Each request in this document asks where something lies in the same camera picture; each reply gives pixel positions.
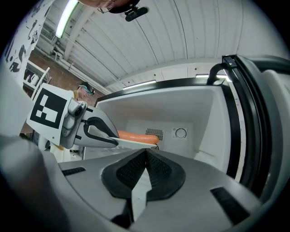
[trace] ceiling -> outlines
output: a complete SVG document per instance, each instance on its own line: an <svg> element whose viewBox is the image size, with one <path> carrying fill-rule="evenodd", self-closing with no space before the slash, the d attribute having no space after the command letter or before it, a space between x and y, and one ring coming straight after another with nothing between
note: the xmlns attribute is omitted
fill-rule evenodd
<svg viewBox="0 0 290 232"><path fill-rule="evenodd" d="M68 0L45 21L56 30ZM59 47L64 59L110 92L152 79L208 73L225 54L289 58L275 28L246 0L141 0L149 12L131 22L78 4Z"/></svg>

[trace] tube light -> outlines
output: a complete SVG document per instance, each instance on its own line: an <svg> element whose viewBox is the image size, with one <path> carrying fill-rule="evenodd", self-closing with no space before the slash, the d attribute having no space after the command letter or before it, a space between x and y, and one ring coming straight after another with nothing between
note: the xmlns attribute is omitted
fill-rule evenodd
<svg viewBox="0 0 290 232"><path fill-rule="evenodd" d="M152 84L152 83L156 83L156 81L153 80L153 81L143 82L143 83L136 84L136 85L131 85L131 86L128 86L128 87L123 88L123 90L125 90L125 89L131 89L131 88L138 87L138 86L142 86L142 85L149 85L149 84Z"/></svg>
<svg viewBox="0 0 290 232"><path fill-rule="evenodd" d="M195 77L196 77L196 78L199 78L199 77L208 78L208 74L196 74ZM217 75L217 78L226 78L226 80L227 80L228 82L232 82L232 81L230 80L230 78L228 78L227 75Z"/></svg>
<svg viewBox="0 0 290 232"><path fill-rule="evenodd" d="M78 4L77 0L69 0L68 4L66 5L63 11L62 17L60 18L60 21L58 23L58 28L56 29L55 33L56 37L62 38L68 20L71 17L72 12L76 8L77 4Z"/></svg>

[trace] ceiling beam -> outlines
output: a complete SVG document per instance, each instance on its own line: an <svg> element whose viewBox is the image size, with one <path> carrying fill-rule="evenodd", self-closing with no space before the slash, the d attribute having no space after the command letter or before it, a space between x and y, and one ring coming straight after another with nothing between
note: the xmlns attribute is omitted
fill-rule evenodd
<svg viewBox="0 0 290 232"><path fill-rule="evenodd" d="M181 67L193 64L193 63L221 63L221 62L222 62L221 58L191 58L191 59L182 59L178 61L171 61L171 62L166 62L166 63L162 63L158 65L153 65L144 69L140 69L136 72L129 73L119 78L118 82L122 83L127 80L131 80L138 75L144 75L144 74L146 75L152 72L163 71L166 69L181 68ZM105 88L110 88L115 83L116 82L110 82L109 84L105 86Z"/></svg>
<svg viewBox="0 0 290 232"><path fill-rule="evenodd" d="M83 10L82 14L80 15L80 17L78 18L76 24L74 25L71 35L68 39L68 43L67 46L65 48L64 51L64 60L68 60L69 58L69 54L72 51L73 45L77 39L77 36L79 35L80 31L82 30L82 28L84 27L85 23L88 21L88 19L90 18L90 16L95 12L95 8L90 7L90 6L86 6L85 9Z"/></svg>

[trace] brick wall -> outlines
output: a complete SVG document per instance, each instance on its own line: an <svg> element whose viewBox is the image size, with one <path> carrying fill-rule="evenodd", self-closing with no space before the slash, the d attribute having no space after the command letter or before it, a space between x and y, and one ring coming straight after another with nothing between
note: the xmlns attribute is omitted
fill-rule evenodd
<svg viewBox="0 0 290 232"><path fill-rule="evenodd" d="M82 82L81 79L61 67L59 64L54 62L53 60L47 58L42 55L39 51L34 50L31 52L29 60L35 63L37 66L46 70L50 67L49 76L51 80L49 82L50 85L65 89L65 90L76 90L78 85ZM92 96L88 96L87 102L90 106L94 106L97 98L104 96L103 93L95 90L95 94Z"/></svg>

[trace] orange cylindrical object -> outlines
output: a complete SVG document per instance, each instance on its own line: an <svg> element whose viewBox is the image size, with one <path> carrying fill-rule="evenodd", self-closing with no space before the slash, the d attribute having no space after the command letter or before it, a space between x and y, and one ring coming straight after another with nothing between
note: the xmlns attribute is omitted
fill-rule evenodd
<svg viewBox="0 0 290 232"><path fill-rule="evenodd" d="M122 130L118 130L118 134L120 139L130 140L134 142L156 144L159 141L158 137L155 135L141 135Z"/></svg>

